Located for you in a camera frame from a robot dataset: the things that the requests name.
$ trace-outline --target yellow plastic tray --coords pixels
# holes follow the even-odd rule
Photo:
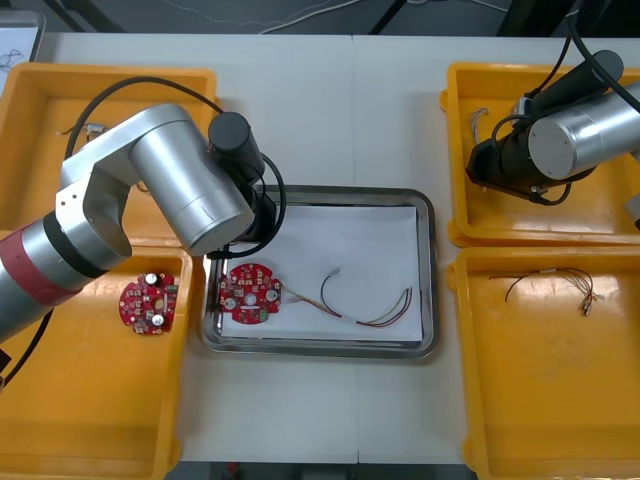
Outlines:
[[[215,98],[215,75],[203,69],[31,63],[12,69],[0,100],[0,238],[54,208],[68,138],[56,132],[69,129],[107,86],[138,75]],[[213,118],[208,106],[181,92],[139,84],[114,94],[89,121],[112,127],[163,102],[182,105],[203,133]],[[79,140],[77,148],[85,137]],[[180,371],[204,273],[178,248],[151,197],[135,188],[124,229],[137,245],[133,257],[55,309],[38,348],[0,394],[0,479],[162,479],[179,458]],[[150,271],[180,279],[174,326],[152,338],[135,335],[118,312],[124,286]],[[36,328],[2,345],[14,361]]]
[[[568,200],[556,207],[535,205],[471,183],[465,168],[475,144],[471,114],[480,117],[480,139],[491,136],[495,124],[509,114],[516,100],[539,85],[551,67],[456,63],[441,96],[447,112],[453,219],[449,237],[458,246],[640,244],[640,234],[624,204],[640,192],[640,166],[625,155],[599,166],[576,182]],[[627,69],[623,84],[640,80],[640,69]],[[500,136],[510,127],[504,126]],[[562,187],[548,193],[557,198]]]
[[[582,294],[553,267],[589,272]],[[462,346],[469,441],[480,480],[640,473],[640,247],[468,248],[448,271]]]
[[[162,479],[177,462],[180,372],[202,272],[180,249],[133,253],[55,309],[38,348],[0,394],[0,479]],[[120,320],[120,294],[141,272],[179,277],[168,334],[136,335]],[[36,329],[2,348],[19,358]]]
[[[57,132],[71,128],[102,90],[138,75],[162,77],[215,97],[216,77],[206,69],[23,63],[11,70],[0,100],[0,232],[19,228],[53,209],[69,138]],[[203,134],[215,113],[182,92],[142,83],[114,93],[89,121],[114,127],[158,103],[184,107]],[[81,134],[76,150],[85,139]],[[123,226],[133,245],[180,246],[153,199],[136,188],[131,189]]]

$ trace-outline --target metal tray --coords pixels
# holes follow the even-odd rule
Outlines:
[[[277,189],[267,187],[278,202]],[[260,339],[222,336],[222,312],[218,308],[218,282],[224,278],[226,261],[204,260],[207,274],[205,304],[198,330],[205,346],[216,352],[324,355],[334,357],[422,358],[431,353],[439,338],[437,265],[433,206],[415,190],[391,188],[287,186],[288,205],[317,206],[414,206],[417,211],[422,341],[377,342],[362,340]]]
[[[0,28],[33,28],[38,29],[36,39],[31,50],[30,62],[35,62],[40,50],[40,42],[47,21],[44,14],[28,10],[3,10],[0,9]]]

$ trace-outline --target white table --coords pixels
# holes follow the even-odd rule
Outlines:
[[[640,66],[640,41],[587,42]],[[456,61],[555,63],[561,39],[48,34],[42,61],[208,67],[293,184],[415,188],[437,218],[441,339],[425,361],[216,355],[189,339],[183,460],[461,463],[457,249],[445,116]],[[567,63],[577,64],[575,49]]]

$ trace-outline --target circular circuit board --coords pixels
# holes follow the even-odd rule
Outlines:
[[[120,295],[120,318],[139,335],[160,335],[171,330],[176,313],[178,285],[173,275],[138,275]]]
[[[278,313],[282,284],[273,272],[257,263],[245,263],[233,268],[220,282],[219,303],[223,312],[245,325],[266,322],[270,314]]]

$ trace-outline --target white paper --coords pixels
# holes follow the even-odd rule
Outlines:
[[[413,288],[407,312],[393,325],[370,328],[327,315],[303,302],[284,304],[259,325],[223,316],[222,335],[252,338],[421,341],[420,284],[414,207],[289,206],[282,229],[256,255],[229,268],[259,263],[297,293],[320,300],[324,278],[327,303],[358,320],[387,312],[405,288]]]
[[[31,58],[37,27],[0,28],[0,95],[11,68]]]

